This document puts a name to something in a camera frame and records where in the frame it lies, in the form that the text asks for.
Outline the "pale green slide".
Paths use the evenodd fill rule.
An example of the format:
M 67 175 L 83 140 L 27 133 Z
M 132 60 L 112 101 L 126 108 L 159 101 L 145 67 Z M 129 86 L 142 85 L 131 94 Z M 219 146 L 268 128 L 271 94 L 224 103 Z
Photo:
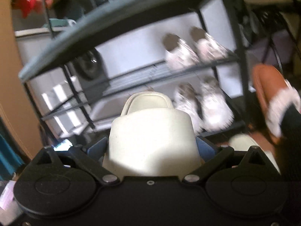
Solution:
M 273 164 L 277 172 L 281 174 L 279 166 L 272 152 L 261 149 L 258 143 L 251 136 L 247 134 L 237 134 L 230 138 L 229 146 L 232 147 L 234 151 L 238 151 L 238 152 L 247 152 L 249 149 L 251 149 L 252 151 L 261 150 L 265 154 L 265 156 L 270 160 L 270 162 Z
M 190 116 L 160 92 L 131 95 L 111 125 L 103 167 L 125 176 L 177 176 L 204 164 Z

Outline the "embroidered pearl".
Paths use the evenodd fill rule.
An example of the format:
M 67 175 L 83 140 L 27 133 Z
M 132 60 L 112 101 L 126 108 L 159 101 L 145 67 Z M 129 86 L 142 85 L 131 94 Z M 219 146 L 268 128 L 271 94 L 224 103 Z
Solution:
M 178 35 L 167 33 L 162 43 L 165 48 L 165 62 L 171 70 L 183 70 L 199 63 L 197 54 Z
M 229 51 L 219 44 L 210 34 L 199 27 L 190 28 L 190 36 L 203 63 L 210 63 L 228 57 Z

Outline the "white chunky sneaker right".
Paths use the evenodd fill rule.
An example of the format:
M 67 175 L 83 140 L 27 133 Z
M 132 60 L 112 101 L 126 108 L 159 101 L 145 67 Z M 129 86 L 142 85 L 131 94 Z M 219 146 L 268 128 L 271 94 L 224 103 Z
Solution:
M 230 127 L 234 121 L 234 114 L 213 76 L 205 76 L 201 80 L 200 95 L 204 129 L 215 132 Z

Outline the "white chunky sneaker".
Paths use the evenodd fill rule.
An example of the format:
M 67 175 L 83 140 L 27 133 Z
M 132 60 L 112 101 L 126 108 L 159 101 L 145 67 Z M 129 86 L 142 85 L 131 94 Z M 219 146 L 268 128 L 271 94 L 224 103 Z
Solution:
M 204 129 L 215 132 L 230 127 L 234 121 L 234 114 L 213 76 L 205 76 L 201 80 L 200 95 Z
M 174 107 L 190 116 L 194 134 L 198 136 L 203 131 L 203 121 L 198 114 L 196 92 L 190 83 L 180 83 L 175 88 Z

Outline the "white chunky sneaker left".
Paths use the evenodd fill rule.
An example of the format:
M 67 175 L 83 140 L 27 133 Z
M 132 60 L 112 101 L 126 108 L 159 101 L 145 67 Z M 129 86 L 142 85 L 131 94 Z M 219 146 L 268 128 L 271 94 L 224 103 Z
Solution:
M 198 136 L 203 131 L 203 121 L 198 114 L 196 92 L 190 83 L 180 83 L 175 88 L 174 107 L 190 116 L 194 134 Z

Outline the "black-socked leg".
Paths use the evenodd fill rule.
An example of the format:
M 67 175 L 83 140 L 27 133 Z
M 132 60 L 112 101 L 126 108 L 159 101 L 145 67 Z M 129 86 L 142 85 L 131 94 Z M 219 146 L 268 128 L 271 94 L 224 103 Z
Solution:
M 300 113 L 294 105 L 285 111 L 280 127 L 283 168 L 288 176 L 300 181 Z

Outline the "wooden cabinet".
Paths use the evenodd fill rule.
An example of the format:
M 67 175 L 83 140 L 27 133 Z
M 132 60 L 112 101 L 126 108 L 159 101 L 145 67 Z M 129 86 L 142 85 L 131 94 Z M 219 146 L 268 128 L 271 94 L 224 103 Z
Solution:
M 42 142 L 38 118 L 18 78 L 21 67 L 11 0 L 1 0 L 1 118 L 21 150 L 32 159 Z

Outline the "brown fur-lined slipper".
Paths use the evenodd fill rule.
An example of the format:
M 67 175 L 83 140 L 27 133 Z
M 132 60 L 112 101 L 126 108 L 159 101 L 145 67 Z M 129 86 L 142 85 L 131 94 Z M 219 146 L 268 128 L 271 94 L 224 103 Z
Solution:
M 294 105 L 300 113 L 300 95 L 272 65 L 255 65 L 252 80 L 270 138 L 274 144 L 281 144 L 282 118 L 290 105 Z

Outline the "black metal shoe rack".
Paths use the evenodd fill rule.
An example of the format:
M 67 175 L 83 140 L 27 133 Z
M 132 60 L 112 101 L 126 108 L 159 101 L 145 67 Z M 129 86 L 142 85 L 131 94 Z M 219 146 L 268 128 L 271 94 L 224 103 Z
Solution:
M 159 35 L 151 26 L 160 26 L 166 20 L 188 13 L 195 13 L 204 24 L 202 8 L 212 0 L 116 0 L 106 3 L 81 18 L 73 27 L 60 32 L 37 56 L 26 63 L 19 73 L 19 79 L 25 89 L 40 77 L 58 69 L 65 70 L 77 58 L 92 50 L 97 50 L 104 60 L 103 69 L 110 73 L 111 63 L 108 57 L 122 53 L 126 47 L 134 60 L 120 58 L 118 65 L 125 69 L 114 71 L 113 77 L 107 77 L 90 86 L 94 96 L 85 102 L 80 99 L 80 92 L 75 91 L 66 101 L 52 111 L 42 112 L 35 100 L 32 106 L 38 117 L 41 129 L 53 143 L 74 134 L 74 129 L 66 135 L 59 134 L 49 125 L 49 121 L 70 110 L 82 110 L 109 97 L 137 89 L 150 84 L 162 83 L 192 73 L 206 70 L 216 71 L 219 66 L 236 63 L 239 68 L 242 99 L 247 101 L 247 63 L 239 26 L 231 0 L 222 0 L 225 20 L 232 34 L 235 47 L 227 58 L 199 63 L 196 66 L 172 72 L 163 60 L 163 47 Z

